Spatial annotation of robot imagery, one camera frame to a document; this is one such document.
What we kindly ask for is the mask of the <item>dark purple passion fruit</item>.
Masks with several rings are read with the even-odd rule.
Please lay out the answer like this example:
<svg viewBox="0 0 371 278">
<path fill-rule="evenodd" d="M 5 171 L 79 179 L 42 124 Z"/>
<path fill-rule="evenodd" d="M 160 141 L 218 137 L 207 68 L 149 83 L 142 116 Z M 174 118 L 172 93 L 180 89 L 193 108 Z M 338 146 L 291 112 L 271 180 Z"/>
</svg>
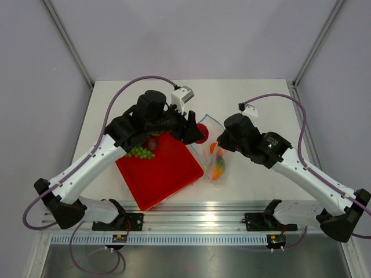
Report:
<svg viewBox="0 0 371 278">
<path fill-rule="evenodd" d="M 149 138 L 146 141 L 146 148 L 150 151 L 156 151 L 158 149 L 158 142 L 155 138 Z"/>
</svg>

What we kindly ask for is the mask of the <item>green orange mango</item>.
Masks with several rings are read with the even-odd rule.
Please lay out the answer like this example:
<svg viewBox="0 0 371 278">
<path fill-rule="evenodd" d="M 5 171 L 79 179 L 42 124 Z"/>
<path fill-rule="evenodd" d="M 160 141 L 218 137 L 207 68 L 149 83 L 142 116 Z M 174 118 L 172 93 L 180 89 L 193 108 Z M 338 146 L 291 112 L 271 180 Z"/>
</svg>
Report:
<svg viewBox="0 0 371 278">
<path fill-rule="evenodd" d="M 212 180 L 218 180 L 225 171 L 225 160 L 221 156 L 216 156 L 212 166 Z"/>
</svg>

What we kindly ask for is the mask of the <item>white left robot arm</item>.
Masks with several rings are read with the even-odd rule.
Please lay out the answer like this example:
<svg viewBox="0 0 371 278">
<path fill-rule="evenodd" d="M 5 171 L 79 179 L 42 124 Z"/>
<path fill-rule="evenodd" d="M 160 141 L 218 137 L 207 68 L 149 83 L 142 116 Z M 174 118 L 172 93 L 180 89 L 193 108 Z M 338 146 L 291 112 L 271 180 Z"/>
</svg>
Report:
<svg viewBox="0 0 371 278">
<path fill-rule="evenodd" d="M 83 190 L 109 165 L 143 144 L 151 134 L 169 133 L 185 145 L 204 138 L 195 112 L 185 112 L 194 92 L 186 86 L 171 93 L 171 103 L 156 90 L 140 95 L 123 115 L 104 125 L 97 143 L 58 176 L 40 178 L 34 188 L 61 229 L 97 222 L 117 231 L 127 221 L 124 208 L 114 199 L 92 200 L 81 197 Z"/>
</svg>

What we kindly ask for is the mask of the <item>red pomegranate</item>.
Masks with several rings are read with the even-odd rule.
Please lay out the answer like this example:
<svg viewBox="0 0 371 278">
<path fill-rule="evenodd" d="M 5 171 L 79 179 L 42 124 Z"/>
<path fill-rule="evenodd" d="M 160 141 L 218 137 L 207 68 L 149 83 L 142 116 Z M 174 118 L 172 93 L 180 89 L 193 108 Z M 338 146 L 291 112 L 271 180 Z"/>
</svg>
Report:
<svg viewBox="0 0 371 278">
<path fill-rule="evenodd" d="M 202 123 L 197 123 L 197 127 L 198 127 L 199 131 L 203 134 L 203 139 L 197 140 L 195 143 L 196 144 L 203 144 L 204 142 L 206 142 L 208 140 L 209 130 Z"/>
</svg>

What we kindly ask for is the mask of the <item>orange fruit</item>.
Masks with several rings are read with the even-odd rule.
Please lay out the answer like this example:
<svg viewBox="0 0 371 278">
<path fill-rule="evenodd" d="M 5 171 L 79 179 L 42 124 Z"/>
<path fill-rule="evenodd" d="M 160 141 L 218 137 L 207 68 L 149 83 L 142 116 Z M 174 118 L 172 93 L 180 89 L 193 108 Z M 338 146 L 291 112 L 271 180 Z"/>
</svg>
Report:
<svg viewBox="0 0 371 278">
<path fill-rule="evenodd" d="M 217 142 L 213 142 L 210 144 L 209 151 L 211 155 L 223 156 L 224 149 L 220 148 Z"/>
</svg>

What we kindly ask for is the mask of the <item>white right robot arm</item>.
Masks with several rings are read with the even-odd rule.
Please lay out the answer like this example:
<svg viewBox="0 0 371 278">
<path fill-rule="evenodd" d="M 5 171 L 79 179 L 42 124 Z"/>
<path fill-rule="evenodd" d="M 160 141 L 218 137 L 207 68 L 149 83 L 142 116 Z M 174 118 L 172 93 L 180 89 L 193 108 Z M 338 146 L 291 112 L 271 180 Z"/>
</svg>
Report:
<svg viewBox="0 0 371 278">
<path fill-rule="evenodd" d="M 286 203 L 272 200 L 258 217 L 260 231 L 282 231 L 288 226 L 304 225 L 320 228 L 330 238 L 346 243 L 353 236 L 370 193 L 339 184 L 317 168 L 300 161 L 299 152 L 277 133 L 259 132 L 243 114 L 234 114 L 224 121 L 218 145 L 239 152 L 253 163 L 274 170 L 310 194 L 318 204 Z"/>
</svg>

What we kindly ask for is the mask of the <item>clear zip top bag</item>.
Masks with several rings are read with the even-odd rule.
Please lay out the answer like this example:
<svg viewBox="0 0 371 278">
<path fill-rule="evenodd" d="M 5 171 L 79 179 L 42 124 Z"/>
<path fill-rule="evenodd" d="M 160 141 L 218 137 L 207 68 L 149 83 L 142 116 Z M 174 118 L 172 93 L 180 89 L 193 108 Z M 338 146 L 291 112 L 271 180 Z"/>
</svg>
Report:
<svg viewBox="0 0 371 278">
<path fill-rule="evenodd" d="M 209 132 L 208 139 L 201 144 L 193 143 L 188 146 L 188 149 L 203 170 L 202 179 L 221 187 L 227 180 L 231 160 L 227 151 L 220 148 L 217 142 L 217 138 L 224 131 L 224 126 L 209 114 L 198 123 Z"/>
</svg>

